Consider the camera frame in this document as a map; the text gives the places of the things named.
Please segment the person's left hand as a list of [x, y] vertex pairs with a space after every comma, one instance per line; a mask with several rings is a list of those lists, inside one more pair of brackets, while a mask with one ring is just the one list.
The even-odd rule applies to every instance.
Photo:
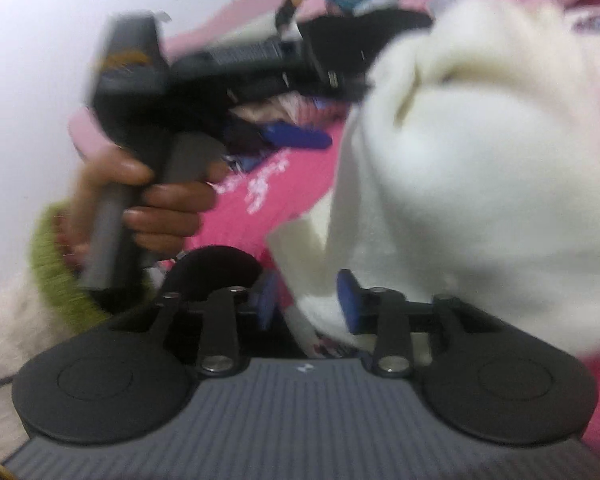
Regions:
[[222, 160], [212, 162], [199, 180], [155, 184], [154, 174], [122, 148], [106, 148], [84, 164], [69, 206], [57, 221], [55, 242], [70, 270], [82, 268], [91, 246], [98, 203], [113, 183], [137, 186], [140, 203], [122, 214], [134, 242], [163, 258], [176, 256], [187, 237], [197, 233], [201, 215], [216, 202], [214, 186], [228, 174]]

